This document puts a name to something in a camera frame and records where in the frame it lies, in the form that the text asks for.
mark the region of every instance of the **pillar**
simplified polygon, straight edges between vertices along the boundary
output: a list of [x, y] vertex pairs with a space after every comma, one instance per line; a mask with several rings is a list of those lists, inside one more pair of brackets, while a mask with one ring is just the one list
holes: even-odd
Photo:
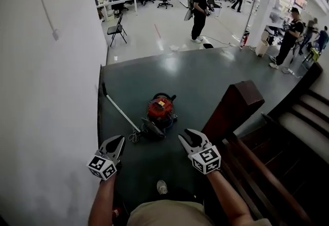
[[253, 20], [247, 45], [255, 47], [261, 39], [266, 24], [269, 22], [269, 15], [276, 0], [261, 0], [257, 14]]

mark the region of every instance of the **vacuum wand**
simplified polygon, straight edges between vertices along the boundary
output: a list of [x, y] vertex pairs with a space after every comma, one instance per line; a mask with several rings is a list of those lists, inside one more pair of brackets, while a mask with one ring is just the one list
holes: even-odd
[[109, 97], [109, 95], [107, 94], [107, 91], [106, 91], [105, 83], [102, 83], [102, 87], [103, 87], [103, 94], [107, 97], [107, 99], [109, 99], [109, 101], [114, 105], [114, 107], [124, 116], [124, 118], [127, 119], [127, 121], [130, 123], [130, 125], [132, 125], [132, 127], [134, 129], [136, 129], [137, 132], [140, 133], [140, 129], [129, 119], [129, 117], [127, 117], [125, 115], [125, 113], [120, 109], [119, 106], [117, 106], [117, 104], [112, 100], [112, 98]]

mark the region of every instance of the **sneaker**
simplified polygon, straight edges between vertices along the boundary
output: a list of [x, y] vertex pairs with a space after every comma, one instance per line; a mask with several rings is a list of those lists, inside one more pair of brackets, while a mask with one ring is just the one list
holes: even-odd
[[269, 66], [272, 67], [273, 69], [278, 69], [279, 68], [279, 66], [276, 65], [275, 63], [270, 63]]
[[167, 184], [163, 180], [159, 180], [158, 183], [156, 183], [156, 188], [160, 195], [168, 193]]
[[194, 43], [201, 43], [201, 41], [198, 38], [196, 38], [195, 40], [191, 39], [191, 41], [194, 42]]
[[274, 62], [274, 63], [277, 62], [277, 58], [276, 57], [270, 56], [269, 58], [271, 59], [272, 62]]

